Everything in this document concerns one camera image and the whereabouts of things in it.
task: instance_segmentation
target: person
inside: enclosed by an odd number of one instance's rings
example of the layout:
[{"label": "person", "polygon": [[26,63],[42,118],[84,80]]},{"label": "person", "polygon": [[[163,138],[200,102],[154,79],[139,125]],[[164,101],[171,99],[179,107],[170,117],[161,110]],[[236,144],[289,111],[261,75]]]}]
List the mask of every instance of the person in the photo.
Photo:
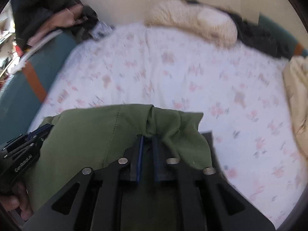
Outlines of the person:
[{"label": "person", "polygon": [[20,216],[25,221],[28,220],[32,215],[33,211],[30,205],[28,193],[23,182],[17,182],[12,188],[12,196],[0,195],[0,203],[6,211],[11,211],[16,208],[20,208]]}]

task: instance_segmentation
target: silver screw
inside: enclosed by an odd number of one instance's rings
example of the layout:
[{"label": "silver screw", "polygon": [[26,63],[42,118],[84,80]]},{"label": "silver screw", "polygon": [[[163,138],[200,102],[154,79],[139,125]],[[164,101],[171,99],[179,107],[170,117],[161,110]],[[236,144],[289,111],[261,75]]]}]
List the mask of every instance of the silver screw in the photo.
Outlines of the silver screw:
[{"label": "silver screw", "polygon": [[89,167],[85,167],[85,168],[82,170],[82,173],[83,173],[84,175],[88,175],[88,174],[90,174],[91,172],[92,172],[92,169],[89,168]]},{"label": "silver screw", "polygon": [[216,169],[214,169],[213,167],[206,167],[203,169],[203,173],[207,176],[210,176],[216,173]]},{"label": "silver screw", "polygon": [[127,162],[128,162],[128,160],[127,160],[125,157],[120,158],[120,159],[118,160],[118,163],[120,163],[120,164],[126,164]]},{"label": "silver screw", "polygon": [[178,159],[178,158],[167,159],[167,164],[169,164],[169,165],[175,165],[175,164],[178,164],[179,162],[180,162],[180,159]]}]

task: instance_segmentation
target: beige fluffy pillow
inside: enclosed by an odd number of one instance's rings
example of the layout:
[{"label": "beige fluffy pillow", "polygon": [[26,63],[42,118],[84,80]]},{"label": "beige fluffy pillow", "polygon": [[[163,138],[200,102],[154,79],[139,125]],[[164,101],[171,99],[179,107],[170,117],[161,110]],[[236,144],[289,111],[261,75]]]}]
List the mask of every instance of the beige fluffy pillow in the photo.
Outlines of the beige fluffy pillow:
[{"label": "beige fluffy pillow", "polygon": [[190,31],[223,47],[232,47],[238,38],[236,25],[227,13],[211,6],[188,5],[179,0],[156,4],[150,9],[145,24]]}]

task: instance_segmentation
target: bed sheet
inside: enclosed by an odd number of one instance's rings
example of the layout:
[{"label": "bed sheet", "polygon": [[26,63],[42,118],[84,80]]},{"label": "bed sheet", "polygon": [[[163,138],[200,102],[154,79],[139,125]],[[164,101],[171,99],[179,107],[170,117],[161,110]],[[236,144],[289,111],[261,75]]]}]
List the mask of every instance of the bed sheet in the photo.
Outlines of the bed sheet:
[{"label": "bed sheet", "polygon": [[223,49],[173,28],[131,24],[77,46],[30,130],[71,108],[142,103],[204,112],[222,170],[275,227],[308,182],[293,139],[282,70],[287,60],[238,42]]}]

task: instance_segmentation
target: orange stripe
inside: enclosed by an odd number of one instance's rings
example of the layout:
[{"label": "orange stripe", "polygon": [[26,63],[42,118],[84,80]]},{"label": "orange stripe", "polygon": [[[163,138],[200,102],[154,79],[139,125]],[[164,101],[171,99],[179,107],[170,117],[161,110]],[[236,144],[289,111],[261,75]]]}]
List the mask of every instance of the orange stripe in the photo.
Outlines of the orange stripe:
[{"label": "orange stripe", "polygon": [[303,53],[304,46],[298,43],[295,47],[293,55],[301,55]]},{"label": "orange stripe", "polygon": [[29,61],[26,61],[25,67],[22,69],[23,74],[25,75],[30,87],[37,96],[40,102],[43,102],[47,96],[47,93],[41,82],[39,81],[32,64]]}]

